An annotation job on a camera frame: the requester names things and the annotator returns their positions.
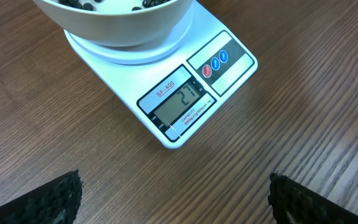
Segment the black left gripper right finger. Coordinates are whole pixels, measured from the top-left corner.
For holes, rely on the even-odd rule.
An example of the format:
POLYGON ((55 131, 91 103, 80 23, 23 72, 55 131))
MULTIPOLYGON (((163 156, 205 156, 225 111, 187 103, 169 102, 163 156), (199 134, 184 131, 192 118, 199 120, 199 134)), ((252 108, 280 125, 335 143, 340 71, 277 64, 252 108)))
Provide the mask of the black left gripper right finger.
POLYGON ((358 215, 273 172, 268 204, 278 224, 358 224, 358 215))

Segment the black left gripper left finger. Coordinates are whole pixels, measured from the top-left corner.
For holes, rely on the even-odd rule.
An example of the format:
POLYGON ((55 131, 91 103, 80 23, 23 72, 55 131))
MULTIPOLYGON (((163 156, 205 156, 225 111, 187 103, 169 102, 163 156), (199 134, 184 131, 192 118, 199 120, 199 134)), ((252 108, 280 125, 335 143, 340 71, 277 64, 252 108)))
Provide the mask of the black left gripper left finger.
POLYGON ((0 224, 73 224, 83 193, 73 170, 0 206, 0 224))

